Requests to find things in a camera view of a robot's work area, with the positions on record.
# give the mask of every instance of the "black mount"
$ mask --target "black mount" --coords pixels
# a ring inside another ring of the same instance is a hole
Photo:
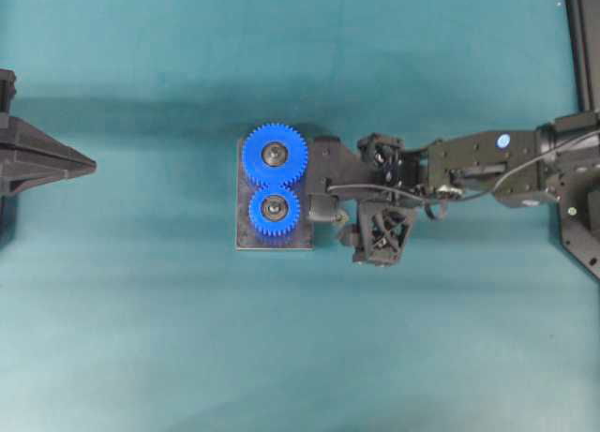
[[[566,0],[579,108],[600,107],[600,0]],[[600,169],[598,147],[581,151],[556,185],[561,197],[562,245],[600,278]]]
[[[0,69],[0,203],[34,186],[96,170],[94,160],[10,116],[16,80],[15,73]]]

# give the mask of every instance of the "teal surface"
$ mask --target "teal surface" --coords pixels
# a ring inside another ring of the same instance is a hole
[[[547,208],[397,267],[233,250],[264,121],[409,146],[576,109],[564,0],[0,0],[13,113],[98,162],[0,254],[0,430],[597,431],[598,286]]]

